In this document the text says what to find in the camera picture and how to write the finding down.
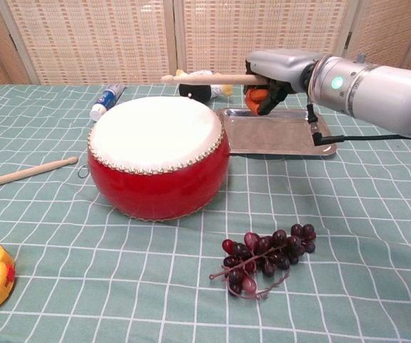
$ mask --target green light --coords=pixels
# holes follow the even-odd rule
[[[343,77],[336,76],[331,83],[333,89],[339,89],[343,85]]]

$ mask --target drum ring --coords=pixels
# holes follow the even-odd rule
[[[87,173],[86,173],[86,175],[84,175],[84,176],[81,175],[81,171],[82,171],[83,169],[87,170]],[[84,166],[79,167],[77,174],[78,174],[78,177],[79,177],[80,179],[84,179],[84,178],[88,177],[88,175],[89,175],[89,168],[88,168],[88,166],[87,166],[87,165],[84,165]]]

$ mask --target table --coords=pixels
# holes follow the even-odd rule
[[[78,175],[103,89],[0,86],[0,175],[79,158],[0,187],[0,244],[16,260],[0,342],[411,342],[411,141],[345,142],[326,157],[235,155],[204,210],[141,222]],[[129,86],[120,101],[160,94],[178,92]],[[210,106],[244,106],[241,87]],[[333,134],[384,132],[317,110]],[[231,297],[209,279],[223,239],[296,222],[315,226],[317,249],[266,300]],[[259,275],[258,288],[271,281]]]

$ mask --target plush toy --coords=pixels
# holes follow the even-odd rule
[[[204,75],[204,74],[211,75],[213,73],[210,70],[199,70],[189,75]],[[186,75],[188,74],[185,73],[181,69],[178,69],[176,72],[176,76],[186,76]],[[224,95],[224,96],[232,95],[232,85],[231,84],[205,84],[205,85],[179,84],[178,90],[179,90],[180,96],[187,96],[196,101],[200,101],[203,104],[206,104],[208,101],[210,101],[211,99],[219,95]]]

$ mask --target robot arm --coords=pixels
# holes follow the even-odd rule
[[[330,144],[334,137],[318,132],[313,103],[394,132],[391,138],[411,139],[411,70],[294,49],[253,51],[246,65],[247,74],[268,80],[266,86],[244,88],[247,106],[255,114],[270,113],[288,94],[307,93],[315,145]],[[255,104],[251,93],[260,88],[266,97]]]

